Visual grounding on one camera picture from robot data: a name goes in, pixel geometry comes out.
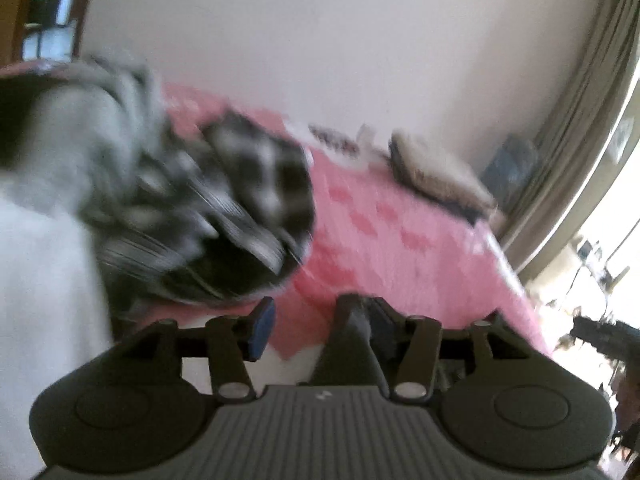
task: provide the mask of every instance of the pink blanket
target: pink blanket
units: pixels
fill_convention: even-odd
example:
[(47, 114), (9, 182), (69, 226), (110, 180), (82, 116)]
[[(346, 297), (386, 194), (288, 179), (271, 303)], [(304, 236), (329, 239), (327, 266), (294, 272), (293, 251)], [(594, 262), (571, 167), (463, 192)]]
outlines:
[[(185, 136), (228, 106), (224, 99), (173, 85), (166, 87), (166, 102)], [(242, 111), (286, 134), (280, 115)], [(399, 187), (388, 170), (350, 170), (317, 148), (312, 154), (317, 214), (312, 253), (289, 286), (274, 294), (278, 317), (270, 343), (283, 358), (324, 342), (336, 296), (354, 290), (383, 296), (406, 314), (439, 319), (446, 328), (464, 327), (499, 309), (546, 351), (536, 314), (484, 222), (470, 227)], [(188, 323), (203, 314), (199, 307), (161, 305), (146, 322), (173, 317)]]

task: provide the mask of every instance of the beige cushion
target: beige cushion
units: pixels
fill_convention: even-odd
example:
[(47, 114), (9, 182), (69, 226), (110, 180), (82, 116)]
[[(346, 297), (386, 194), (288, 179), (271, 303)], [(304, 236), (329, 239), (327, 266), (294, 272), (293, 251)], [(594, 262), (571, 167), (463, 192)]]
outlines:
[(489, 216), (495, 198), (466, 163), (420, 137), (395, 130), (392, 139), (414, 186), (440, 200), (455, 200)]

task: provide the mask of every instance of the curtain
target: curtain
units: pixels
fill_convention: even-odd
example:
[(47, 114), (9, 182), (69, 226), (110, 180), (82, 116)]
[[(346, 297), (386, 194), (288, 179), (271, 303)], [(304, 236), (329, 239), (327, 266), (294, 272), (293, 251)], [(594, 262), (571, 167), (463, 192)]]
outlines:
[(580, 60), (534, 143), (541, 166), (510, 214), (502, 248), (516, 272), (538, 254), (599, 163), (630, 97), (640, 0), (602, 0)]

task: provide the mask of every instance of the metal screw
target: metal screw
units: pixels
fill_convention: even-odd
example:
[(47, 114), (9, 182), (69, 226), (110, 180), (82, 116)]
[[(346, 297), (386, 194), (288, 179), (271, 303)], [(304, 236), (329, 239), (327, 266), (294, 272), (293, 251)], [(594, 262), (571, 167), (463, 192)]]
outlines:
[(225, 399), (244, 399), (251, 389), (244, 383), (225, 383), (218, 388), (218, 394)]
[(427, 388), (420, 383), (400, 383), (394, 388), (394, 392), (402, 399), (421, 399), (427, 394)]

